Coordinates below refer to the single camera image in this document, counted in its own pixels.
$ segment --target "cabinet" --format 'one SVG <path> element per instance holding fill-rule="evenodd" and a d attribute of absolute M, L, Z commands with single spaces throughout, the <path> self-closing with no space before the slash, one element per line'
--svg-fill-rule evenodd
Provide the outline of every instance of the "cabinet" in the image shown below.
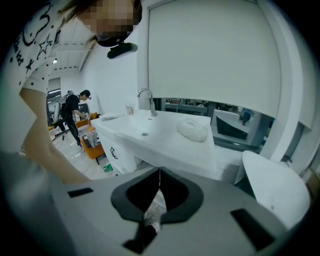
<path fill-rule="evenodd" d="M 134 172 L 142 162 L 139 158 L 99 135 L 103 150 L 114 169 L 122 174 Z"/>

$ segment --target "star print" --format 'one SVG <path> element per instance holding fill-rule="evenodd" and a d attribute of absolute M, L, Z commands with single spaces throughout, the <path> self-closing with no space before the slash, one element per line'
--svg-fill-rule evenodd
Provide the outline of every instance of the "star print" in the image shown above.
<path fill-rule="evenodd" d="M 26 73 L 25 73 L 25 74 L 27 74 L 28 71 L 31 70 L 31 65 L 32 65 L 34 62 L 35 62 L 34 60 L 30 59 L 29 64 L 25 67 L 25 68 L 26 68 Z"/>
<path fill-rule="evenodd" d="M 37 60 L 39 60 L 39 55 L 41 53 L 44 53 L 45 55 L 47 54 L 47 47 L 48 47 L 48 45 L 50 45 L 53 42 L 53 41 L 49 41 L 49 36 L 50 36 L 50 34 L 48 34 L 48 36 L 44 42 L 39 43 L 40 51 L 38 53 L 38 56 L 36 57 Z"/>

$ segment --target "faucet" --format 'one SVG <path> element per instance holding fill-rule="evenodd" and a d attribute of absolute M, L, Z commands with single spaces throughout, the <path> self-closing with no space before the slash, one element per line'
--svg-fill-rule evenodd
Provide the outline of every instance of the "faucet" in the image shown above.
<path fill-rule="evenodd" d="M 143 89 L 138 91 L 138 94 L 136 96 L 139 98 L 140 94 L 142 92 L 144 92 L 144 91 L 149 92 L 151 116 L 155 117 L 157 115 L 157 112 L 156 112 L 156 106 L 155 106 L 155 103 L 154 103 L 154 97 L 152 96 L 152 92 L 147 88 L 143 88 Z"/>

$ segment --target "cabinet handle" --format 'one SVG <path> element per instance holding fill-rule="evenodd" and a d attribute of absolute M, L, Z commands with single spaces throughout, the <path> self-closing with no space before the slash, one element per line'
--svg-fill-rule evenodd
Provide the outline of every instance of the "cabinet handle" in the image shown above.
<path fill-rule="evenodd" d="M 118 159 L 114 154 L 115 149 L 113 147 L 111 147 L 110 152 L 111 152 L 111 155 L 114 157 L 114 159 Z"/>

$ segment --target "white sink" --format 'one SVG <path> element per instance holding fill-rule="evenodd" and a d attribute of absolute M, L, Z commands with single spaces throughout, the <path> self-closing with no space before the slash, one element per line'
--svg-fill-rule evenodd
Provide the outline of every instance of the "white sink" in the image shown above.
<path fill-rule="evenodd" d="M 177 132 L 177 123 L 192 119 L 207 128 L 204 142 L 194 142 Z M 91 124 L 106 138 L 137 158 L 153 165 L 196 173 L 220 180 L 216 173 L 216 154 L 210 117 L 150 110 L 134 110 L 134 115 Z"/>

